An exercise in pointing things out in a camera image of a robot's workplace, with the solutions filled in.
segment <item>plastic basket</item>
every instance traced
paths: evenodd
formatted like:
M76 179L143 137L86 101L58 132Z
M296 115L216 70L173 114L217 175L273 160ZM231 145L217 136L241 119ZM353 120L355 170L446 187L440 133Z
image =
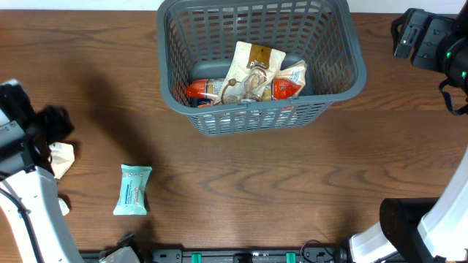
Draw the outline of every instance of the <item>plastic basket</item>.
M333 102L366 83L358 36L346 1L166 0L157 12L161 93L203 134L229 134L311 123ZM196 79L224 78L237 41L301 59L307 85L297 99L193 108L185 88Z

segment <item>black cable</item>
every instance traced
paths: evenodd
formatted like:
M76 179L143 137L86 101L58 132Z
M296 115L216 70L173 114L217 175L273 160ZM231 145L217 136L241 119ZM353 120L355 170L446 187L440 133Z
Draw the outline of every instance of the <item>black cable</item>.
M329 256L331 256L331 259L325 260L324 263L328 263L328 262L332 262L332 261L333 261L333 259L334 259L333 254L330 253L330 251L329 251L329 250L322 244L322 242L320 242L319 240L308 240L307 242L305 242L305 243L302 245L302 247L301 247L301 256L304 258L304 260L306 260L308 263L317 263L317 262L313 262L313 261L310 260L310 259L307 259L307 257L304 255L304 247L305 247L306 245L310 244L310 242L316 242L316 243L318 243L318 244L320 245L319 248L323 248L323 249L327 252L327 254L328 254Z
M32 229L31 221L28 217L28 211L18 200L16 200L16 198L14 198L10 193L5 191L4 189L0 188L0 193L3 194L6 198L8 198L8 200L11 201L18 209L18 212L20 213L21 217L24 220L24 224L26 225L26 230L28 231L29 239L31 241L31 246L34 252L34 256L36 257L36 261L37 263L44 263L41 257L39 245L37 244L36 236L34 235L34 230Z

